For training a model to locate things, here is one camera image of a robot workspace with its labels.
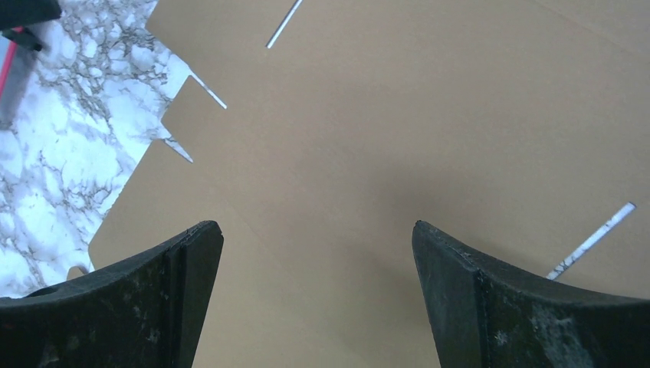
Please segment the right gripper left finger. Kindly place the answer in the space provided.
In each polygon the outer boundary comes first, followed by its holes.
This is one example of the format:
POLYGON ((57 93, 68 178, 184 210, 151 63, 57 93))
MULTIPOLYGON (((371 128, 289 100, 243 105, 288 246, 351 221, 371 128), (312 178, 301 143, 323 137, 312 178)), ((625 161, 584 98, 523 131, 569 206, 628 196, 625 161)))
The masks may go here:
POLYGON ((190 367, 224 238, 204 221, 84 276, 1 300, 3 367, 190 367))

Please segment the brown cardboard box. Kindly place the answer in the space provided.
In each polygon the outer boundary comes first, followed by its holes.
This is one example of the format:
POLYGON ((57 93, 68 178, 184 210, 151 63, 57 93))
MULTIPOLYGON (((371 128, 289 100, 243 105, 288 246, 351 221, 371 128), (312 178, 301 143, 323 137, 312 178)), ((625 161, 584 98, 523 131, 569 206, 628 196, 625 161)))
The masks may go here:
POLYGON ((436 367, 418 220, 649 296, 647 1, 161 1, 194 71, 90 244, 225 238, 197 367, 436 367))

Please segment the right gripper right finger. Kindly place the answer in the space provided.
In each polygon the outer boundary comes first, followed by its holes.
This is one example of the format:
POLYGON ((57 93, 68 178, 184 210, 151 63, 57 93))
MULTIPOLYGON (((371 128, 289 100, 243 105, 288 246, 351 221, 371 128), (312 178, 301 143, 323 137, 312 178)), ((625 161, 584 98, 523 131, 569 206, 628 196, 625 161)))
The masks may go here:
POLYGON ((443 367, 647 367, 649 302, 561 284, 416 222, 412 251, 443 367))

